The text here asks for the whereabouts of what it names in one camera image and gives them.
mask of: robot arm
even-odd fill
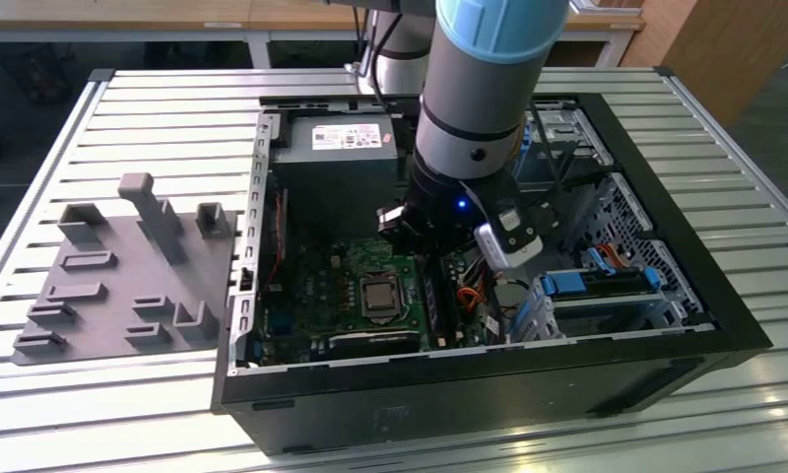
[[[415,170],[401,208],[379,213],[380,234],[395,249],[423,252],[428,245],[455,240],[456,229],[475,228],[469,237],[476,238],[489,266],[496,270],[519,266],[540,252],[543,243],[533,211],[523,203],[505,164],[519,151],[525,107],[564,28],[569,0],[335,3],[393,12],[376,16],[387,25],[400,13],[416,15],[405,18],[419,26],[427,23],[421,17],[437,17]],[[415,25],[403,27],[392,36],[397,46],[387,43],[384,50],[423,47],[425,37],[413,32],[425,28]],[[380,82],[392,83],[388,75]]]
[[[519,152],[525,107],[567,14],[568,0],[437,1],[416,172],[457,180],[435,186],[431,199],[456,212],[464,190],[485,219],[476,241],[493,269],[519,266],[543,248],[504,166]]]

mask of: floor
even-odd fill
[[[352,46],[344,44],[288,44],[272,51],[276,66],[327,67],[343,64]],[[96,68],[145,69],[245,66],[244,44],[207,46],[186,44],[182,49],[140,43],[65,44],[56,47],[64,58],[64,74],[73,85],[73,99],[57,105],[33,105],[18,92],[0,68],[0,236],[34,178],[49,146],[72,109],[72,101]],[[788,67],[776,72],[731,134],[768,177],[788,196]]]

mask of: white sticker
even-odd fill
[[[609,29],[611,30],[638,30],[640,28],[639,25],[632,23],[611,23]]]
[[[241,23],[212,22],[205,23],[205,28],[241,28]]]
[[[493,335],[499,336],[499,322],[493,317],[487,317],[484,319],[484,326],[487,327],[487,330],[493,332]]]
[[[312,149],[315,151],[363,148],[383,148],[377,123],[319,125],[312,128]]]

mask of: green motherboard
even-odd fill
[[[257,325],[264,364],[323,357],[325,340],[351,333],[419,333],[429,350],[415,258],[393,255],[380,239],[356,239],[327,250],[303,248],[280,304],[268,304]]]

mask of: motherboard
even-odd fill
[[[416,261],[385,241],[303,247],[291,275],[259,318],[261,365],[429,349]]]

